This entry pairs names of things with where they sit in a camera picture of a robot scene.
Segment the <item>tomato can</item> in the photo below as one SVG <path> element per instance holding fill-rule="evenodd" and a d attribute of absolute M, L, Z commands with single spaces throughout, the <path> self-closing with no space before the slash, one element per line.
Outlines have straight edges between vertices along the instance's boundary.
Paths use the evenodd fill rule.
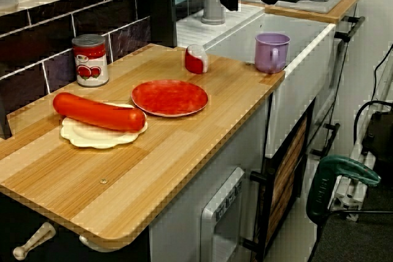
<path fill-rule="evenodd" d="M 85 34 L 73 38 L 76 77 L 83 87 L 98 87 L 109 81 L 106 64 L 105 38 Z"/>

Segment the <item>toy sausage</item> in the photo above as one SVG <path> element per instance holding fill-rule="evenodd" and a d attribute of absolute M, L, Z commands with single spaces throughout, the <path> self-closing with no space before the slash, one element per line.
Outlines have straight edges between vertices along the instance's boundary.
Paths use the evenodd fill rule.
<path fill-rule="evenodd" d="M 107 129 L 137 132 L 146 122 L 139 109 L 110 106 L 67 92 L 55 96 L 53 107 L 61 115 Z"/>

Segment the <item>wooden panel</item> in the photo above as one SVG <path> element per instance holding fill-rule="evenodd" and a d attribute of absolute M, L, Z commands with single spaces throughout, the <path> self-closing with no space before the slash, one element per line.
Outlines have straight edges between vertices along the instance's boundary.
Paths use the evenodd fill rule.
<path fill-rule="evenodd" d="M 183 56 L 183 48 L 148 45 L 109 65 L 108 84 L 72 83 L 10 114 L 14 136 L 0 140 L 0 191 L 103 247 L 132 242 L 284 79 L 212 55 L 209 72 L 195 75 Z M 57 93 L 132 104 L 132 89 L 156 79 L 194 83 L 209 104 L 188 117 L 148 115 L 136 141 L 106 150 L 60 136 Z"/>
<path fill-rule="evenodd" d="M 307 116 L 302 118 L 300 126 L 296 130 L 296 134 L 288 145 L 284 153 L 281 153 L 282 158 L 272 159 L 272 161 L 280 161 L 276 167 L 276 179 L 274 181 L 273 199 L 270 208 L 269 225 L 267 232 L 266 245 L 269 243 L 274 234 L 279 222 L 287 209 L 295 180 L 295 168 L 299 161 L 299 156 L 306 136 Z M 260 211 L 263 207 L 263 195 L 265 190 L 261 189 L 260 195 Z"/>
<path fill-rule="evenodd" d="M 305 10 L 289 9 L 279 6 L 268 6 L 266 4 L 258 4 L 254 2 L 242 1 L 243 4 L 250 6 L 260 6 L 265 8 L 266 13 L 273 15 L 283 15 L 285 17 L 303 18 L 311 21 L 321 21 L 323 23 L 338 24 L 343 19 L 347 11 L 349 11 L 359 0 L 341 0 L 329 13 L 307 12 Z"/>

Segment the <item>green power drill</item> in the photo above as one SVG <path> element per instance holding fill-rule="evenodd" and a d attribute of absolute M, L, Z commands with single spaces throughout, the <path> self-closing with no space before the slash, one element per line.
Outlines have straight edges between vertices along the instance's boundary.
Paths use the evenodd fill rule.
<path fill-rule="evenodd" d="M 336 178 L 345 176 L 370 186 L 377 186 L 381 177 L 358 161 L 345 156 L 330 155 L 321 159 L 308 193 L 306 212 L 308 218 L 320 225 L 328 216 L 328 205 Z"/>

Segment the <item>cabinet door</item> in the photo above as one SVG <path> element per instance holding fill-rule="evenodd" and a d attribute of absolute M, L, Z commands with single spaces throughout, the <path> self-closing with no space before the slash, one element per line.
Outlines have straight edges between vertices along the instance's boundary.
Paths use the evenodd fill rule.
<path fill-rule="evenodd" d="M 246 172 L 241 236 L 252 239 L 259 187 L 249 181 L 249 175 L 252 170 L 260 171 L 262 166 L 267 105 L 265 102 L 254 112 L 150 224 L 152 262 L 200 262 L 203 209 L 237 167 Z M 239 247 L 235 255 L 235 261 L 249 261 L 251 253 Z"/>

